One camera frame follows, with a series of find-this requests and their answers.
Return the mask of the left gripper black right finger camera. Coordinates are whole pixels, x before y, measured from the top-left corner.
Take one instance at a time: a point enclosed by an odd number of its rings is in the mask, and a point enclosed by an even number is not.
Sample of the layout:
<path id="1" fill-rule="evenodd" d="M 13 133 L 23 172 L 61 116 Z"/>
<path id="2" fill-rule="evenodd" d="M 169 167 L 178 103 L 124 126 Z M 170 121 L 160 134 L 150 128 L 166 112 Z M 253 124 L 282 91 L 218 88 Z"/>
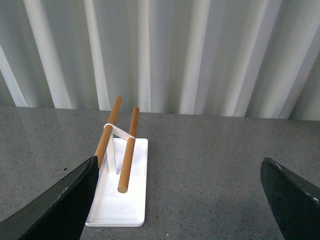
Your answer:
<path id="1" fill-rule="evenodd" d="M 260 181 L 276 223 L 286 240 L 320 238 L 320 188 L 266 157 Z"/>

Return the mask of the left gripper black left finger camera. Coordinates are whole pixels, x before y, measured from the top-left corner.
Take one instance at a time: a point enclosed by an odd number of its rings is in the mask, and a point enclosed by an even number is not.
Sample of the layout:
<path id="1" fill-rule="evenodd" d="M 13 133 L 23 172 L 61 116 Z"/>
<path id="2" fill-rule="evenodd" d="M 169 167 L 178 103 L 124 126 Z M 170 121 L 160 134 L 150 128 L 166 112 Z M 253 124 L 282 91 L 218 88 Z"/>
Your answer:
<path id="1" fill-rule="evenodd" d="M 25 207 L 0 223 L 2 240 L 78 240 L 99 178 L 92 156 Z"/>

